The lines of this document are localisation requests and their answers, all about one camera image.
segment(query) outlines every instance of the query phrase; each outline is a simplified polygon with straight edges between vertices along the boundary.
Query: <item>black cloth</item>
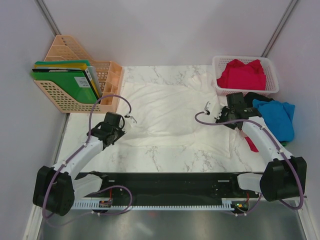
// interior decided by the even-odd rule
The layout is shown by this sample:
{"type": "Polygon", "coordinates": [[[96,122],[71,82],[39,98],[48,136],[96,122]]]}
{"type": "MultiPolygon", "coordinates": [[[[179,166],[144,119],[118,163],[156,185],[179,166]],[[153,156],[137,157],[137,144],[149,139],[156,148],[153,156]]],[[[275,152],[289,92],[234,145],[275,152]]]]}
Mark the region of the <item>black cloth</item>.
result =
{"type": "Polygon", "coordinates": [[[260,95],[256,92],[248,92],[247,95],[244,96],[244,102],[246,103],[247,107],[248,108],[252,108],[253,107],[253,100],[254,99],[257,99],[259,101],[262,101],[262,102],[271,102],[273,101],[274,99],[273,98],[268,98],[266,96],[263,96],[263,95],[260,95]]]}

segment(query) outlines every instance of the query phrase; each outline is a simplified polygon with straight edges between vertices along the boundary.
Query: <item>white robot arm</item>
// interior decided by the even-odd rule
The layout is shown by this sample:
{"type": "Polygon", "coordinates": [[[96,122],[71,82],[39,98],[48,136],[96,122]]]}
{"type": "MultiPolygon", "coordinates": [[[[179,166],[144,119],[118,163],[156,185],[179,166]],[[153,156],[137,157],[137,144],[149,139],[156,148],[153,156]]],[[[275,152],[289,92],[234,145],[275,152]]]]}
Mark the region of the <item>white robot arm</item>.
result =
{"type": "Polygon", "coordinates": [[[50,190],[46,209],[64,216],[75,201],[97,192],[103,183],[103,176],[97,172],[91,172],[85,177],[76,179],[81,170],[91,159],[103,151],[106,147],[113,145],[132,126],[137,123],[132,116],[123,117],[120,114],[107,112],[103,122],[98,123],[91,129],[91,137],[84,147],[72,158],[68,164],[66,160],[57,162],[52,167],[43,166],[37,174],[33,203],[42,207],[45,194],[54,174],[64,165],[58,174],[50,190]]]}
{"type": "Polygon", "coordinates": [[[225,125],[231,129],[242,130],[257,147],[266,163],[263,174],[240,173],[237,175],[238,187],[262,193],[267,201],[282,200],[301,196],[305,191],[307,163],[302,157],[294,157],[275,138],[266,123],[254,107],[247,107],[241,92],[226,96],[227,105],[222,108],[216,123],[207,125],[225,125]]]}

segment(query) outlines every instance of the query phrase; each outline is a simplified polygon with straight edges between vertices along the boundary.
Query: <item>white cloth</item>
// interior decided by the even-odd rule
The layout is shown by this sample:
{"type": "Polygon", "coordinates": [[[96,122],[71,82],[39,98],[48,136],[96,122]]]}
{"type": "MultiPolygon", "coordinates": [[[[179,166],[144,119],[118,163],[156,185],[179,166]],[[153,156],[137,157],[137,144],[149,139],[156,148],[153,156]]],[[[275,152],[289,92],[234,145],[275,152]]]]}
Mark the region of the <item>white cloth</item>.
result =
{"type": "MultiPolygon", "coordinates": [[[[213,123],[221,110],[211,83],[210,73],[190,78],[188,87],[126,82],[121,95],[131,103],[131,115],[137,124],[119,142],[136,147],[192,147],[230,158],[236,131],[195,120],[195,114],[203,111],[207,102],[211,103],[211,114],[199,116],[202,121],[213,123]]],[[[119,102],[117,112],[128,113],[124,101],[119,102]]]]}

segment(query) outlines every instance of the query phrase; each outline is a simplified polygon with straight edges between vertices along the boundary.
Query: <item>marble tabletop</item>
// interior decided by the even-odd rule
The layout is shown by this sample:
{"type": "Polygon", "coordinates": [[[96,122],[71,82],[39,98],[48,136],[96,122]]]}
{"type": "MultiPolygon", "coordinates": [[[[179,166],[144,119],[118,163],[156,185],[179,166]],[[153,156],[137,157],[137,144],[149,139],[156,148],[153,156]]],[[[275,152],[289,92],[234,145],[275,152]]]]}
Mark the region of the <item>marble tabletop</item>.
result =
{"type": "MultiPolygon", "coordinates": [[[[212,71],[210,65],[128,66],[124,68],[123,82],[185,86],[188,78],[212,71]]],[[[220,97],[220,101],[224,102],[225,97],[220,97]]],[[[104,114],[93,114],[92,125],[103,121],[104,117],[104,114]]],[[[70,114],[58,161],[86,139],[88,119],[87,113],[70,114]]],[[[230,159],[187,147],[133,147],[116,142],[95,156],[82,172],[263,172],[265,167],[259,153],[252,152],[245,139],[237,134],[230,159]]]]}

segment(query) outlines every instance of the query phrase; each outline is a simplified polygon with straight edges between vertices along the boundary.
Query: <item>red cloth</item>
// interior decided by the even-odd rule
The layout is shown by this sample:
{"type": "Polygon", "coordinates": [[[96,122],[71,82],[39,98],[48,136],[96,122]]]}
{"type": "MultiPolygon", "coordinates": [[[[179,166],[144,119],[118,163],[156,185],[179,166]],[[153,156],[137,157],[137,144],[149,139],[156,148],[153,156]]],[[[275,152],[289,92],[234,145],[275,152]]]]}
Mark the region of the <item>red cloth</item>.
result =
{"type": "Polygon", "coordinates": [[[258,153],[258,152],[259,152],[258,149],[257,149],[257,147],[256,147],[256,145],[255,145],[254,142],[250,139],[250,137],[246,136],[244,139],[245,139],[246,142],[248,143],[248,145],[249,145],[249,147],[250,147],[250,150],[251,150],[252,152],[255,152],[255,153],[258,153]]]}
{"type": "Polygon", "coordinates": [[[217,84],[224,89],[266,90],[267,77],[260,60],[247,65],[238,59],[229,62],[217,84]]]}

